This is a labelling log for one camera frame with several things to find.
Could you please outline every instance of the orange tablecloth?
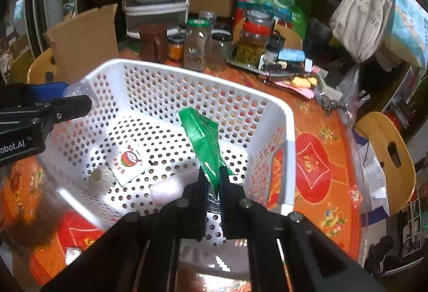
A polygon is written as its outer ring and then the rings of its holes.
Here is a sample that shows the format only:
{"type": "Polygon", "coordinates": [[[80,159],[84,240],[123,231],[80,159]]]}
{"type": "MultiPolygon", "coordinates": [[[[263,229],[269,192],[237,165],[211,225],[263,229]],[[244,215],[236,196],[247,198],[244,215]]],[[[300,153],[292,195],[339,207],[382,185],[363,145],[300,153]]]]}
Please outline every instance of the orange tablecloth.
{"type": "MultiPolygon", "coordinates": [[[[121,56],[138,59],[138,54],[130,50],[122,51],[121,56]]],[[[292,108],[297,158],[295,210],[356,259],[361,238],[358,206],[351,196],[351,191],[356,190],[356,181],[349,144],[338,114],[327,115],[314,100],[303,101],[282,89],[263,84],[255,75],[242,70],[227,68],[206,73],[276,96],[292,108]]],[[[64,243],[70,240],[69,234],[89,230],[89,235],[80,238],[77,245],[82,249],[101,235],[84,220],[69,214],[70,208],[61,199],[55,200],[54,206],[46,207],[45,203],[52,202],[52,190],[42,190],[44,179],[36,160],[27,158],[14,165],[3,191],[8,234],[29,249],[30,269],[40,284],[65,268],[64,243]],[[40,238],[30,237],[31,228],[37,228],[35,233],[40,238]]]]}

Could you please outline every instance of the white paper bag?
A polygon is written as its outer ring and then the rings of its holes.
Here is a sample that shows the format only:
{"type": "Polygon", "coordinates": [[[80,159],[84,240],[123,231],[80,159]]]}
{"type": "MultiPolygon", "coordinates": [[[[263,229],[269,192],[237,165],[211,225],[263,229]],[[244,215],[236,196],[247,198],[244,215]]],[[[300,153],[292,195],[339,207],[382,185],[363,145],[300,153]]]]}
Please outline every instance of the white paper bag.
{"type": "Polygon", "coordinates": [[[390,0],[342,0],[331,17],[333,36],[357,62],[379,47],[391,5],[390,0]]]}

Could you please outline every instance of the green lid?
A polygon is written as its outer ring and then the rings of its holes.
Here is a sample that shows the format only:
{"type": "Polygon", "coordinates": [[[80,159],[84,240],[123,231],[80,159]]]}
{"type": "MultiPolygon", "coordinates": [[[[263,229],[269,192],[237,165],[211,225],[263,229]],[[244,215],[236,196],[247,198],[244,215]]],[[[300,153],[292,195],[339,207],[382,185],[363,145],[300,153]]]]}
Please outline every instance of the green lid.
{"type": "Polygon", "coordinates": [[[197,26],[200,28],[209,28],[211,26],[211,23],[208,20],[203,20],[203,19],[189,19],[188,25],[197,26]]]}

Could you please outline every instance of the white plastic basket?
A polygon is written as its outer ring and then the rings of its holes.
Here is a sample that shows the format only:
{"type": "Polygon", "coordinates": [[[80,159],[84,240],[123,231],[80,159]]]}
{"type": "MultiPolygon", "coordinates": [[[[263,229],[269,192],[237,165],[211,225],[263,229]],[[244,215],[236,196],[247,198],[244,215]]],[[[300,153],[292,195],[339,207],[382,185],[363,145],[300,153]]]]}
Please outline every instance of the white plastic basket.
{"type": "MultiPolygon", "coordinates": [[[[242,184],[246,194],[261,204],[268,202],[273,157],[282,149],[281,191],[274,211],[293,210],[294,119],[282,100],[202,73],[125,59],[105,62],[82,82],[97,94],[99,105],[86,117],[55,125],[46,139],[46,151],[39,156],[58,181],[59,193],[95,226],[108,229],[130,211],[157,212],[150,186],[198,168],[176,117],[185,107],[194,107],[219,124],[223,158],[236,173],[231,182],[242,184]],[[125,187],[116,184],[107,195],[94,197],[87,191],[88,176],[127,139],[136,140],[153,167],[125,187]]],[[[228,249],[235,242],[223,237],[220,215],[208,213],[207,220],[206,238],[201,243],[183,242],[181,260],[212,267],[218,263],[218,252],[223,252],[220,267],[242,269],[245,254],[228,249]],[[210,255],[213,247],[214,256],[210,255]]]]}

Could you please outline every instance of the jar with red lid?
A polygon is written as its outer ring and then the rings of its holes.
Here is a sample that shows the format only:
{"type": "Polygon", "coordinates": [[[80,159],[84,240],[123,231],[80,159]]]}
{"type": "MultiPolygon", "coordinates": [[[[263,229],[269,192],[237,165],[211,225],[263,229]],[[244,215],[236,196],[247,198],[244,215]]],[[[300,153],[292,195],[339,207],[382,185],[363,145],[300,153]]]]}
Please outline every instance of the jar with red lid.
{"type": "Polygon", "coordinates": [[[246,21],[240,33],[236,62],[258,68],[265,53],[271,27],[246,21]]]}

